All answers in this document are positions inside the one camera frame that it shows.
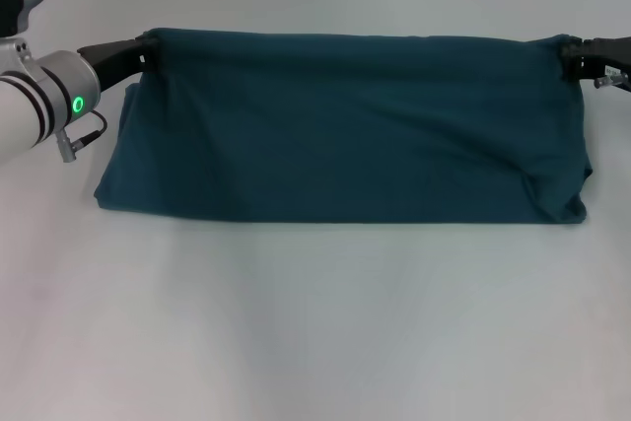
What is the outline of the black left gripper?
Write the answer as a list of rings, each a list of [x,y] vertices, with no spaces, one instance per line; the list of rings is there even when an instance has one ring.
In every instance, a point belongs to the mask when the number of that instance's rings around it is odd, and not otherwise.
[[[102,92],[135,74],[160,68],[160,42],[148,33],[134,39],[84,46],[77,52],[96,73]]]

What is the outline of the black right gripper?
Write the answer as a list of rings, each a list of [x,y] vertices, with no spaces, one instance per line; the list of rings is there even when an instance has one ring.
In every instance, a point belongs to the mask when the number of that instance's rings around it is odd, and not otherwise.
[[[629,82],[630,37],[570,36],[560,45],[560,62],[567,82]]]

